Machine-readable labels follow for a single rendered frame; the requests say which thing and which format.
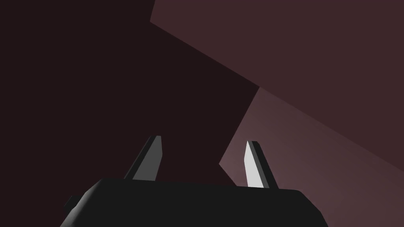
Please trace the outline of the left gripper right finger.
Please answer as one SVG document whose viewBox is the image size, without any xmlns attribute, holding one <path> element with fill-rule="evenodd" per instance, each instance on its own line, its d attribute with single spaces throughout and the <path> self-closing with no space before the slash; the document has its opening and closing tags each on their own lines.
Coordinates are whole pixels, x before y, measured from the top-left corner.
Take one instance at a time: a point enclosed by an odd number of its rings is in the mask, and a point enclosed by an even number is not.
<svg viewBox="0 0 404 227">
<path fill-rule="evenodd" d="M 246 143 L 244 167 L 248 187 L 279 189 L 264 152 L 257 141 Z"/>
</svg>

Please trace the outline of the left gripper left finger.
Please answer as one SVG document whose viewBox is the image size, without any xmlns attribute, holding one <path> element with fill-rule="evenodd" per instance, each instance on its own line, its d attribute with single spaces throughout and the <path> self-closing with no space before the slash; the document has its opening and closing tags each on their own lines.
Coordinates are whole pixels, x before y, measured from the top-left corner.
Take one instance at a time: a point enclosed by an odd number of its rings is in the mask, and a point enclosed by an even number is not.
<svg viewBox="0 0 404 227">
<path fill-rule="evenodd" d="M 150 136 L 124 179 L 155 181 L 162 156 L 161 136 Z"/>
</svg>

